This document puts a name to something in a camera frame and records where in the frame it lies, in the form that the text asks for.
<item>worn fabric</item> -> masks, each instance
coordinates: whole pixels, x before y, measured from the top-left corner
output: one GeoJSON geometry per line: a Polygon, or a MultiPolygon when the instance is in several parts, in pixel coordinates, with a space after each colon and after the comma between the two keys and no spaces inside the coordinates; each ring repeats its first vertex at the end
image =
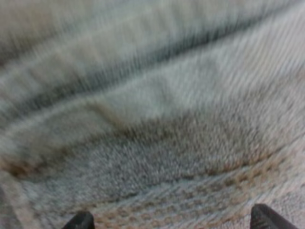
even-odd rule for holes
{"type": "Polygon", "coordinates": [[[305,225],[305,2],[0,0],[0,226],[305,225]]]}

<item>fabric texture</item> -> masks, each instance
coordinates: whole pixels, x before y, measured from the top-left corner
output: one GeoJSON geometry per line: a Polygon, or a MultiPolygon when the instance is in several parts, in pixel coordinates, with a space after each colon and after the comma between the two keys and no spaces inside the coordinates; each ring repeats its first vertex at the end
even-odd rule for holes
{"type": "Polygon", "coordinates": [[[305,225],[305,2],[0,0],[0,226],[305,225]]]}

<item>black object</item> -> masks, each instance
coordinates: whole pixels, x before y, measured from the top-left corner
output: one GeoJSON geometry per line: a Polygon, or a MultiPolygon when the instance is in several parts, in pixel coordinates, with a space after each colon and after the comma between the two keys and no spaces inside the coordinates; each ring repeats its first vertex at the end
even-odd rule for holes
{"type": "Polygon", "coordinates": [[[79,212],[62,229],[95,229],[93,215],[79,212]]]}
{"type": "MultiPolygon", "coordinates": [[[[62,229],[95,229],[93,215],[77,213],[62,229]]],[[[256,204],[251,209],[250,229],[298,229],[266,204],[256,204]]]]}
{"type": "Polygon", "coordinates": [[[250,229],[297,229],[266,204],[256,204],[251,210],[250,229]]]}

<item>gray fabric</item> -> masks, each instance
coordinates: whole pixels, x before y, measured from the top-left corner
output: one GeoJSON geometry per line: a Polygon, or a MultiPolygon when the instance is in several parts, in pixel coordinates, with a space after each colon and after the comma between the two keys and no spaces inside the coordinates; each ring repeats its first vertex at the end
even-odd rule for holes
{"type": "MultiPolygon", "coordinates": [[[[67,9],[83,13],[73,30],[56,7],[54,35],[29,23],[42,38],[27,53],[0,36],[19,56],[0,53],[12,218],[52,229],[89,210],[97,228],[244,229],[263,202],[302,228],[305,3],[131,0],[104,14],[107,1],[94,4],[67,9]]],[[[24,24],[3,31],[21,42],[24,24]]]]}

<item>black tip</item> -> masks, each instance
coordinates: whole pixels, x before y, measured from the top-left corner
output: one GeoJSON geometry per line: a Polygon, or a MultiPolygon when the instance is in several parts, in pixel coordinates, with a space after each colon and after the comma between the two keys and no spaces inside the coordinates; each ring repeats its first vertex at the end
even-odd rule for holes
{"type": "Polygon", "coordinates": [[[266,204],[256,204],[251,210],[250,229],[297,229],[266,204]]]}
{"type": "Polygon", "coordinates": [[[79,212],[62,229],[95,229],[93,215],[79,212]]]}

